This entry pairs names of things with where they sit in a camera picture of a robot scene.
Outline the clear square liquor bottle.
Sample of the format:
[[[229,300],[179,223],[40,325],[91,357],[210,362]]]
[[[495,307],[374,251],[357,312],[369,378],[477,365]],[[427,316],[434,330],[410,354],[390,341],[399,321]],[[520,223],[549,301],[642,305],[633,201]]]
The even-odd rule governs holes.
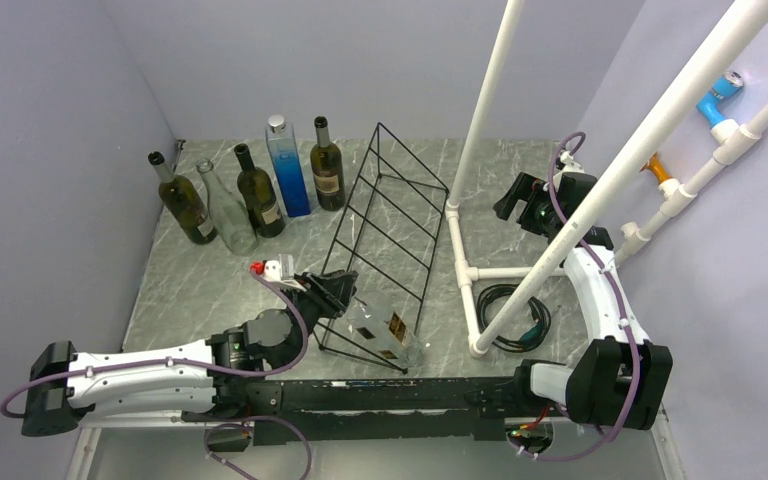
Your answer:
[[[361,344],[380,357],[401,368],[417,367],[422,362],[422,345],[389,296],[359,291],[352,298],[345,319]]]

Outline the dark labelled wine bottle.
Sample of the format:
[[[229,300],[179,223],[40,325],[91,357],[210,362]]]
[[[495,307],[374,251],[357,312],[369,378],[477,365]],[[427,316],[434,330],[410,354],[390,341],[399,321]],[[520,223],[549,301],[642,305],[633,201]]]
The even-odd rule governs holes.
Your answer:
[[[319,205],[327,211],[339,211],[346,203],[342,153],[332,141],[325,116],[314,119],[316,144],[310,152],[314,187]]]

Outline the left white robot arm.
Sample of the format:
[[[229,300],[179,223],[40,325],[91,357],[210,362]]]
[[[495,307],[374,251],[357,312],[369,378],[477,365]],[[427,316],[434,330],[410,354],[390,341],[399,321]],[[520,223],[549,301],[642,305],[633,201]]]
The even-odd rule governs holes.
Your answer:
[[[357,272],[286,273],[279,261],[254,262],[252,278],[284,306],[205,340],[118,354],[79,352],[70,341],[49,344],[28,383],[0,412],[21,421],[25,437],[77,429],[86,418],[181,410],[232,420],[248,409],[247,383],[294,368],[322,319],[337,319],[356,292]]]

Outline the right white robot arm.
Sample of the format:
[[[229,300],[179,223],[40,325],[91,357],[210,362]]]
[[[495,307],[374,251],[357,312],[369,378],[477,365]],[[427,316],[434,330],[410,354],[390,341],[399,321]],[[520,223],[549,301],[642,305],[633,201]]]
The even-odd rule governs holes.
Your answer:
[[[509,218],[518,202],[525,208],[517,222],[526,231],[553,240],[595,186],[596,177],[563,173],[553,185],[518,174],[493,210]],[[673,366],[669,349],[652,343],[633,316],[613,269],[614,245],[608,231],[591,227],[562,263],[573,285],[589,345],[574,367],[525,360],[517,368],[511,401],[517,411],[534,415],[548,403],[565,406],[578,423],[612,426],[627,394],[635,392],[624,427],[648,430],[655,422]]]

